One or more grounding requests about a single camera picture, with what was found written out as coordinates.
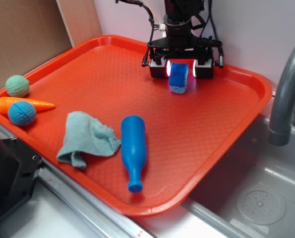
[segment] sink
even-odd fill
[[[295,128],[277,147],[267,124],[259,116],[189,198],[248,237],[295,237]]]

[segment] blue sponge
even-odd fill
[[[35,120],[36,109],[26,101],[19,101],[9,107],[8,117],[15,125],[26,126]]]
[[[169,77],[169,87],[174,93],[184,93],[187,89],[188,64],[173,63]]]

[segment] orange tray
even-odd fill
[[[26,127],[0,114],[0,123],[47,161],[128,216],[161,213],[180,204],[251,124],[272,97],[266,78],[226,65],[215,77],[188,76],[184,94],[172,93],[169,81],[153,79],[141,67],[146,43],[119,37],[90,39],[25,77],[33,98],[56,104]],[[0,90],[0,97],[7,96]],[[83,111],[114,129],[128,115],[145,121],[148,158],[144,188],[127,190],[128,174],[120,149],[111,157],[83,154],[87,168],[57,161],[68,113]]]

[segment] light green ball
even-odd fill
[[[22,98],[29,93],[29,81],[21,75],[13,75],[6,81],[5,89],[11,97]]]

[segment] toy bottle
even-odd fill
[[[129,174],[130,192],[143,189],[141,171],[147,160],[145,123],[139,116],[127,116],[121,123],[121,156]]]

